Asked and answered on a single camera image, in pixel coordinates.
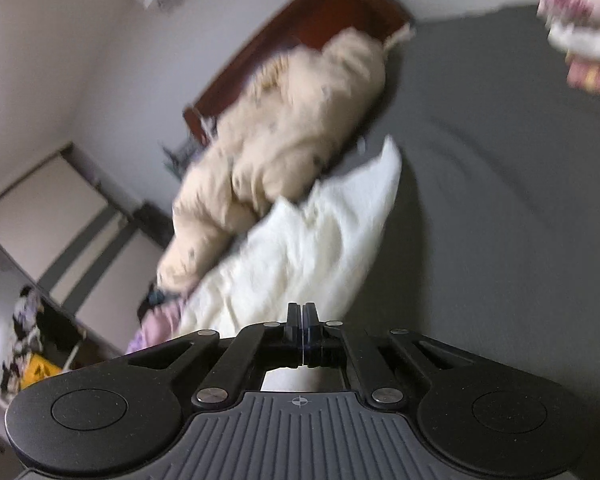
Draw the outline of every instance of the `gray bed sheet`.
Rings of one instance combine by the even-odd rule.
[[[405,327],[550,378],[600,422],[600,98],[568,88],[532,7],[421,24],[335,173],[404,156],[346,321]],[[599,437],[577,473],[600,479]]]

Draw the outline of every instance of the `wooden headboard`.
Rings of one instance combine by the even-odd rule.
[[[393,0],[293,0],[234,57],[197,102],[185,108],[184,120],[191,133],[203,140],[199,115],[221,114],[272,54],[301,43],[320,49],[348,27],[384,41],[410,19]]]

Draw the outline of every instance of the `beige comforter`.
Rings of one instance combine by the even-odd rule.
[[[352,28],[322,52],[299,46],[263,66],[184,178],[158,286],[191,290],[278,197],[298,200],[383,87],[382,44]]]

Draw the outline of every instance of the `white cloth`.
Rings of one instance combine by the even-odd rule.
[[[289,302],[313,301],[321,320],[342,318],[376,257],[401,165],[387,137],[381,155],[316,182],[302,205],[279,198],[240,251],[207,273],[174,336],[210,328],[232,337],[250,324],[284,321]]]
[[[553,22],[549,31],[549,43],[558,50],[600,62],[600,29]]]

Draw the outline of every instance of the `yellow object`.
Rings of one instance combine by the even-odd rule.
[[[61,371],[61,368],[50,363],[42,356],[33,354],[31,356],[31,361],[29,361],[29,366],[24,370],[24,375],[20,380],[20,389],[24,390],[27,386],[31,386],[33,383],[37,383],[42,379],[58,375]]]

